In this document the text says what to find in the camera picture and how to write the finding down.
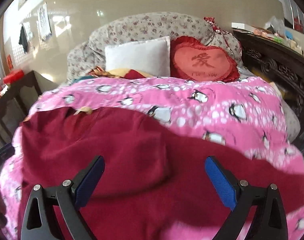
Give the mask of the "white pillow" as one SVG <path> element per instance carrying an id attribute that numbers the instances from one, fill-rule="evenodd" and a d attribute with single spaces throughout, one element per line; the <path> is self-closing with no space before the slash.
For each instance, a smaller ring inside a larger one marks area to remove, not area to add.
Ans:
<path id="1" fill-rule="evenodd" d="M 170 76 L 170 37 L 105 47 L 105 70 L 127 68 L 152 76 Z"/>

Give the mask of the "dark wooden headboard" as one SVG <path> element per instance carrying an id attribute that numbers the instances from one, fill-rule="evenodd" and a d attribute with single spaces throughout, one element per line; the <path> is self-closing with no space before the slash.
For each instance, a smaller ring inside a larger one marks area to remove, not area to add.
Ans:
<path id="1" fill-rule="evenodd" d="M 266 38 L 233 30 L 241 43 L 245 67 L 255 68 L 286 89 L 286 102 L 299 118 L 304 130 L 304 57 L 287 46 Z"/>

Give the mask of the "dark wooden side table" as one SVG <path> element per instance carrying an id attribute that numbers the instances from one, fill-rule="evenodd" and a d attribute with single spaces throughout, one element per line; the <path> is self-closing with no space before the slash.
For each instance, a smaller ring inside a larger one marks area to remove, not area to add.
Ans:
<path id="1" fill-rule="evenodd" d="M 21 79 L 15 81 L 13 84 L 10 85 L 8 90 L 0 97 L 0 126 L 5 131 L 5 133 L 8 135 L 8 137 L 12 138 L 12 133 L 7 128 L 5 122 L 3 121 L 4 116 L 7 112 L 7 105 L 8 102 L 11 100 L 15 100 L 18 103 L 19 109 L 22 111 L 22 113 L 27 116 L 28 115 L 28 109 L 27 106 L 24 104 L 20 90 L 23 87 L 29 87 L 34 88 L 37 95 L 40 96 L 42 94 L 42 90 L 40 85 L 38 84 L 37 77 L 40 76 L 42 79 L 45 79 L 45 82 L 49 83 L 48 90 L 54 89 L 57 87 L 57 83 L 50 81 L 49 79 L 46 79 L 44 76 L 42 76 L 40 73 L 32 70 L 25 74 Z M 6 141 L 0 134 L 0 142 L 5 145 Z"/>

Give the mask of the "red box on table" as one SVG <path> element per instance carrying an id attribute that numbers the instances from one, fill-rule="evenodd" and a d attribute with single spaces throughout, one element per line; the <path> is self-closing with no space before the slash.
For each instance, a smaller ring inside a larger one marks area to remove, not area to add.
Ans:
<path id="1" fill-rule="evenodd" d="M 24 77 L 24 72 L 21 69 L 12 70 L 7 76 L 3 78 L 4 84 L 12 84 Z"/>

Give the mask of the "floral grey quilt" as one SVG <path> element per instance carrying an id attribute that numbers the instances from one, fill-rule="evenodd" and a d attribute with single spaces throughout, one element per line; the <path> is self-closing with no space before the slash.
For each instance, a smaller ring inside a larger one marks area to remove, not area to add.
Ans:
<path id="1" fill-rule="evenodd" d="M 107 45 L 153 40 L 169 36 L 194 37 L 206 46 L 223 48 L 241 69 L 242 49 L 234 35 L 215 33 L 204 19 L 178 12 L 148 12 L 123 17 L 94 30 L 89 38 L 67 55 L 67 83 L 85 76 L 96 66 L 105 67 Z"/>

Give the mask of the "red patterned bag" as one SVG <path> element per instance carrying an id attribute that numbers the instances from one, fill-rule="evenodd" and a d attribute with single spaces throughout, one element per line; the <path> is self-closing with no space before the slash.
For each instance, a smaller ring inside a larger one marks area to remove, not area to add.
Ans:
<path id="1" fill-rule="evenodd" d="M 204 17 L 204 20 L 211 25 L 211 27 L 215 33 L 218 33 L 220 35 L 224 35 L 224 34 L 231 35 L 231 33 L 229 31 L 221 29 L 221 27 L 219 25 L 217 25 L 214 17 Z"/>

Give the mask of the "yellow red folded cloth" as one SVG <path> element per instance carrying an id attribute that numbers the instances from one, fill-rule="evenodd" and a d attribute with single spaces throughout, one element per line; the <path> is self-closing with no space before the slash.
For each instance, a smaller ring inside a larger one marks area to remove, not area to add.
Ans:
<path id="1" fill-rule="evenodd" d="M 118 68 L 110 71 L 103 70 L 100 66 L 96 66 L 93 70 L 91 70 L 88 75 L 94 77 L 108 77 L 115 79 L 145 79 L 153 77 L 152 75 L 142 72 L 140 70 L 128 69 L 128 68 Z"/>

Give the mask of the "dark red garment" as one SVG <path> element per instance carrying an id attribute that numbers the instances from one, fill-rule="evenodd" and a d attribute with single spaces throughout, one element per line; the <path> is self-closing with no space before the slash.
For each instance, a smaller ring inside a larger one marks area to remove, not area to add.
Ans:
<path id="1" fill-rule="evenodd" d="M 81 209 L 97 239 L 211 239 L 229 210 L 205 172 L 210 155 L 252 185 L 276 184 L 287 213 L 304 206 L 304 175 L 179 136 L 137 111 L 99 108 L 76 114 L 63 107 L 33 114 L 21 129 L 19 222 L 34 185 L 60 185 L 97 155 L 104 157 L 105 171 Z"/>

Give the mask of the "red heart cushion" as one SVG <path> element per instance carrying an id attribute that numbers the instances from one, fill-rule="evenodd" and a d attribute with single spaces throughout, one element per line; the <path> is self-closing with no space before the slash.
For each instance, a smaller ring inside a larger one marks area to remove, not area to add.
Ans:
<path id="1" fill-rule="evenodd" d="M 237 63 L 217 46 L 206 46 L 194 37 L 181 36 L 170 43 L 170 75 L 192 81 L 236 81 Z"/>

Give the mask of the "white wall poster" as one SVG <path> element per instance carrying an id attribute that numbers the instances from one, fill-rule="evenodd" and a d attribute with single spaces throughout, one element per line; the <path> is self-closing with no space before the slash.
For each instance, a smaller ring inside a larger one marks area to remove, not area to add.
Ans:
<path id="1" fill-rule="evenodd" d="M 37 24 L 41 40 L 44 42 L 47 41 L 52 36 L 52 32 L 46 2 L 37 10 Z"/>

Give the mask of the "dark cloth hanging on wall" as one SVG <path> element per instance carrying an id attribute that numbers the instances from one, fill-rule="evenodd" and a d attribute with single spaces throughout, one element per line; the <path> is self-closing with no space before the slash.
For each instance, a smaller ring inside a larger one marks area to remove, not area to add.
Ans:
<path id="1" fill-rule="evenodd" d="M 29 51 L 29 42 L 27 39 L 27 34 L 25 32 L 25 28 L 24 25 L 21 26 L 21 30 L 20 30 L 20 36 L 19 36 L 19 45 L 21 45 L 23 47 L 23 51 L 24 53 L 28 53 Z"/>

